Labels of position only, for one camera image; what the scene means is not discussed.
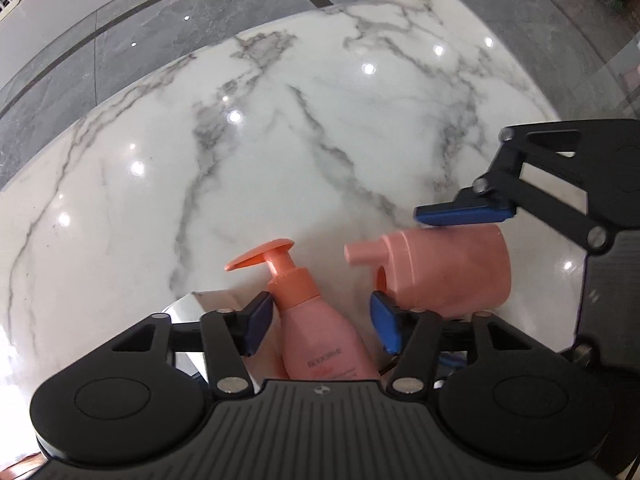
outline blue gripper pad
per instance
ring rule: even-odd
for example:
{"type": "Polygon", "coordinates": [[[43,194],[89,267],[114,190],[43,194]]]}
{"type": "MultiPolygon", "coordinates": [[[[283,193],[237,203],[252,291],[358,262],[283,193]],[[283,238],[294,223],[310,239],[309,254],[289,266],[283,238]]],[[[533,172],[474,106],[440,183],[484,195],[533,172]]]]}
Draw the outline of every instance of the blue gripper pad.
{"type": "Polygon", "coordinates": [[[433,206],[419,206],[415,209],[414,218],[421,224],[432,226],[451,226],[466,224],[489,224],[503,222],[515,215],[515,209],[510,207],[493,208],[488,205],[455,207],[443,209],[443,204],[433,206]]]}
{"type": "Polygon", "coordinates": [[[243,311],[247,316],[247,330],[244,335],[246,356],[252,356],[260,348],[260,343],[271,326],[273,319],[273,296],[268,293],[259,294],[243,311]]]}
{"type": "Polygon", "coordinates": [[[386,304],[377,291],[369,299],[369,308],[371,321],[385,350],[391,355],[398,355],[402,352],[402,334],[395,310],[401,312],[400,308],[386,304]]]}

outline ribbed black plate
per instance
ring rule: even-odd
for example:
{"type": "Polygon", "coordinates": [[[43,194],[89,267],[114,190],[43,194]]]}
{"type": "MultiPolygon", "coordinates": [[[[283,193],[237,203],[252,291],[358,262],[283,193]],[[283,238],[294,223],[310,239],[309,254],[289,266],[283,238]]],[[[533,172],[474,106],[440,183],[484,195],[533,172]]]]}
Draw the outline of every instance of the ribbed black plate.
{"type": "Polygon", "coordinates": [[[249,400],[221,402],[199,434],[155,461],[84,470],[56,460],[37,480],[608,478],[592,463],[540,473],[482,462],[450,442],[421,404],[377,382],[270,381],[249,400]]]}

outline white marble table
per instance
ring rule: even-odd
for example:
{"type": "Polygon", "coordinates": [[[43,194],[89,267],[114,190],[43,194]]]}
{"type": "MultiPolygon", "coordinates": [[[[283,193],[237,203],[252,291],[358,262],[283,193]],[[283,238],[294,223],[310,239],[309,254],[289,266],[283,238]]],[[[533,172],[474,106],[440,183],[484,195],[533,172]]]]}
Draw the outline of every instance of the white marble table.
{"type": "MultiPolygon", "coordinates": [[[[343,245],[451,199],[486,169],[502,127],[556,119],[457,0],[306,12],[139,80],[0,193],[0,392],[12,399],[0,426],[28,428],[44,379],[189,291],[251,298],[268,271],[224,264],[272,238],[297,242],[296,262],[381,358],[367,271],[346,265],[343,245]]],[[[524,213],[501,228],[514,279],[500,314],[567,346],[582,251],[524,213]]]]}

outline orange pump head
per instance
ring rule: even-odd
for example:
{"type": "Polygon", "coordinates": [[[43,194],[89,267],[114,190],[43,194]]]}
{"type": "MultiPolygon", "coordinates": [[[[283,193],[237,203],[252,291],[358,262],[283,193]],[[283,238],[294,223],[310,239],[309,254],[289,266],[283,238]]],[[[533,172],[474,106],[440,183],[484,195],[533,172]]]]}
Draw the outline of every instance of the orange pump head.
{"type": "Polygon", "coordinates": [[[268,283],[269,292],[273,294],[278,308],[281,311],[287,310],[303,301],[320,296],[308,269],[296,267],[289,256],[289,249],[293,244],[294,241],[288,238],[272,240],[238,256],[226,264],[225,270],[267,263],[273,276],[268,283]]]}

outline pink spray bottle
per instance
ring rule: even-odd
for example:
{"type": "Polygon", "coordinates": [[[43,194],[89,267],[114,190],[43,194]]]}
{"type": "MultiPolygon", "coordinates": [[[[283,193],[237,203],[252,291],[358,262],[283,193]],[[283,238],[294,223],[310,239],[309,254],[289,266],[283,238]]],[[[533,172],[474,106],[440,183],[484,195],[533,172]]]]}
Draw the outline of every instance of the pink spray bottle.
{"type": "Polygon", "coordinates": [[[374,288],[405,310],[460,317],[500,306],[511,291],[507,245],[494,224],[394,231],[345,245],[344,257],[369,266],[374,288]]]}
{"type": "Polygon", "coordinates": [[[322,299],[306,267],[296,267],[293,240],[267,242],[230,262],[225,270],[267,263],[268,290],[280,311],[282,357],[294,380],[362,380],[380,375],[356,329],[322,299]]]}

